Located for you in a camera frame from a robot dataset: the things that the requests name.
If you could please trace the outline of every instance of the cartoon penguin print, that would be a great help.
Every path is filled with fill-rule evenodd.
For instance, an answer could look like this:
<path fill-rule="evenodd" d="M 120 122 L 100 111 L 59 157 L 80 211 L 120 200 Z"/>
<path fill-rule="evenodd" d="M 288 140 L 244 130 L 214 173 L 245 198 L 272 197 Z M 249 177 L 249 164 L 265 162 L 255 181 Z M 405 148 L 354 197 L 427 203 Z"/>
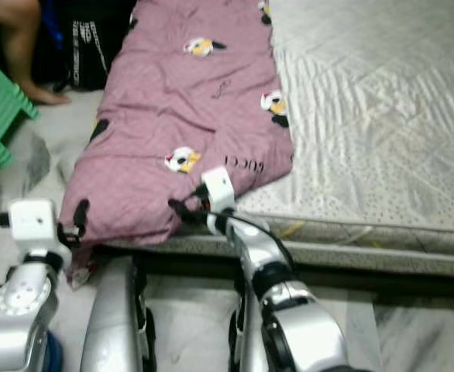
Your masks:
<path fill-rule="evenodd" d="M 179 147 L 165 158 L 165 165 L 174 172 L 189 173 L 193 166 L 201 159 L 201 154 L 190 147 Z"/>
<path fill-rule="evenodd" d="M 204 37 L 195 37 L 184 45 L 184 52 L 192 54 L 193 56 L 206 57 L 211 54 L 213 50 L 222 50 L 225 48 L 226 46 L 222 43 L 205 39 Z"/>
<path fill-rule="evenodd" d="M 261 96 L 261 107 L 263 110 L 272 112 L 272 121 L 276 122 L 282 128 L 287 128 L 289 122 L 287 121 L 286 100 L 282 96 L 281 91 L 272 91 L 265 93 Z"/>
<path fill-rule="evenodd" d="M 270 14 L 270 7 L 268 6 L 268 2 L 261 1 L 258 3 L 258 9 L 263 12 L 261 17 L 261 22 L 264 25 L 271 25 L 272 24 L 272 15 Z"/>

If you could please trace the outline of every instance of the bed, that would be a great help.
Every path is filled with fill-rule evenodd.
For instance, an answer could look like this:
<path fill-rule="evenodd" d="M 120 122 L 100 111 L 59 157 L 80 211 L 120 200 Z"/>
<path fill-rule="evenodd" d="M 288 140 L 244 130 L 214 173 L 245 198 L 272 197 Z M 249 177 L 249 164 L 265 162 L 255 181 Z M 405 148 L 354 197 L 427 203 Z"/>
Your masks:
<path fill-rule="evenodd" d="M 454 0 L 272 0 L 270 16 L 293 169 L 239 209 L 300 263 L 454 276 Z M 143 249 L 232 255 L 199 226 Z"/>

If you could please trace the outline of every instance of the pink comforter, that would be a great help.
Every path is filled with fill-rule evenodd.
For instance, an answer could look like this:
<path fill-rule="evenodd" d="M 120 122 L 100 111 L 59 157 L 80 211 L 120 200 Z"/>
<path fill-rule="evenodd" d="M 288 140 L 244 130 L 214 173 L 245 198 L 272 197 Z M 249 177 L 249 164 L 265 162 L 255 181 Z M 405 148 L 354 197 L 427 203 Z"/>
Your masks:
<path fill-rule="evenodd" d="M 160 243 L 181 223 L 168 199 L 189 195 L 201 173 L 225 165 L 241 195 L 290 171 L 264 11 L 257 0 L 137 3 L 98 110 L 101 132 L 67 187 L 64 225 L 86 198 L 83 241 Z"/>

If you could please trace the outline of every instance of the foot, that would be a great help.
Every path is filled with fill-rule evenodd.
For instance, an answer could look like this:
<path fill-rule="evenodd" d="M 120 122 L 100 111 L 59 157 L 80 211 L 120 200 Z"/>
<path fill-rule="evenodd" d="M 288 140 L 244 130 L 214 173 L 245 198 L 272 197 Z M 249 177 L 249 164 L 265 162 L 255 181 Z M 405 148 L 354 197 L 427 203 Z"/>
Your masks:
<path fill-rule="evenodd" d="M 62 105 L 71 100 L 64 95 L 57 95 L 46 89 L 35 86 L 33 83 L 20 84 L 20 88 L 26 93 L 27 97 L 35 103 L 43 105 Z"/>

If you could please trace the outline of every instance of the floor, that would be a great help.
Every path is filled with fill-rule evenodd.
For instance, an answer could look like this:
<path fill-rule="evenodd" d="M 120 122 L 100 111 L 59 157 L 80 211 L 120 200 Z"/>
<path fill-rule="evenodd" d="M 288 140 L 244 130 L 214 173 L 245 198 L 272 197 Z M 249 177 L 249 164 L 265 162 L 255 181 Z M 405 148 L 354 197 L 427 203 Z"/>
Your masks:
<path fill-rule="evenodd" d="M 27 195 L 50 197 L 60 205 L 64 182 L 92 131 L 101 92 L 70 96 L 72 104 L 41 108 L 40 118 L 23 122 L 10 139 L 15 163 L 0 170 L 0 209 Z M 89 124 L 77 125 L 81 120 Z M 9 231 L 0 229 L 0 282 L 15 262 L 15 244 Z M 227 370 L 227 329 L 236 306 L 232 283 L 149 279 L 146 299 L 156 318 L 159 370 Z M 79 368 L 97 285 L 95 277 L 73 291 L 60 276 L 60 307 L 51 328 L 64 347 L 64 372 Z M 340 325 L 354 367 L 377 372 L 454 371 L 454 300 L 311 289 Z"/>

